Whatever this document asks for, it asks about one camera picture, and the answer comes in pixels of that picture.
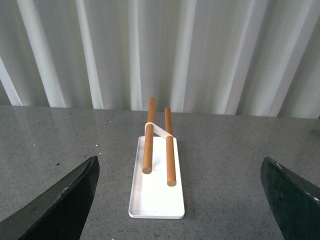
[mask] gray countertop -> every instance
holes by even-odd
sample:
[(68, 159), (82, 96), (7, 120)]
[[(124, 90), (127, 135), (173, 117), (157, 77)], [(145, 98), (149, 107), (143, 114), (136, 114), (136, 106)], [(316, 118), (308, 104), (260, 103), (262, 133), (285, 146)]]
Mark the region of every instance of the gray countertop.
[(0, 221), (94, 155), (100, 177), (82, 240), (283, 239), (260, 180), (264, 157), (320, 186), (318, 119), (173, 113), (185, 216), (131, 218), (146, 120), (142, 111), (0, 106)]

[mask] wooden dowel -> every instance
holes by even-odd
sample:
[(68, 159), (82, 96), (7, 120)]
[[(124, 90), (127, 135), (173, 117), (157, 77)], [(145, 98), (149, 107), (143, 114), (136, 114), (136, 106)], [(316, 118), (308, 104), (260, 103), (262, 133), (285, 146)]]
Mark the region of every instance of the wooden dowel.
[[(165, 116), (165, 130), (173, 134), (171, 110), (169, 107), (164, 109)], [(176, 178), (176, 164), (175, 164), (175, 150), (174, 150), (174, 138), (167, 136), (166, 142), (166, 183), (170, 187), (174, 187), (177, 184)]]
[[(154, 123), (156, 120), (156, 99), (150, 98), (149, 109), (148, 109), (148, 122)], [(150, 174), (152, 172), (152, 152), (154, 146), (154, 126), (148, 124), (145, 129), (145, 140), (144, 140), (144, 152), (143, 152), (143, 163), (142, 172), (144, 174)]]

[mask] curtain fold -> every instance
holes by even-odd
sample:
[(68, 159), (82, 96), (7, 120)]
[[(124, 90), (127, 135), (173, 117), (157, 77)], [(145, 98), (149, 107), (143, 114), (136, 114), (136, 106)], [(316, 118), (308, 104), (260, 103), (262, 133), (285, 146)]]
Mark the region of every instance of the curtain fold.
[(0, 104), (318, 118), (320, 0), (2, 0)]

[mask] white elastic band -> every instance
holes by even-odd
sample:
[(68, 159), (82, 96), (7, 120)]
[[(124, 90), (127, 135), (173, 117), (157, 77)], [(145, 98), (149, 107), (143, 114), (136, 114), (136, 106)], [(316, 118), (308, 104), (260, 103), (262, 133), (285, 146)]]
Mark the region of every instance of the white elastic band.
[(166, 137), (171, 136), (173, 137), (170, 133), (168, 133), (167, 131), (163, 130), (161, 127), (155, 125), (153, 122), (147, 122), (144, 126), (144, 136), (146, 136), (146, 130), (147, 130), (147, 125), (148, 124), (152, 124), (153, 125), (153, 132), (157, 135), (159, 135), (160, 137), (166, 139)]

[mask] white tray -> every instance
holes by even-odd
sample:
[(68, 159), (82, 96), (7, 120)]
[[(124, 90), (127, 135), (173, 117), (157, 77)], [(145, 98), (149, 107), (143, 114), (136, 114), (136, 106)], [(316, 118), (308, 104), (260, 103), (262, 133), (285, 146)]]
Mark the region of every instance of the white tray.
[(140, 219), (181, 219), (185, 215), (177, 139), (173, 138), (176, 186), (167, 185), (166, 140), (153, 137), (152, 173), (142, 172), (145, 137), (138, 140), (129, 215)]

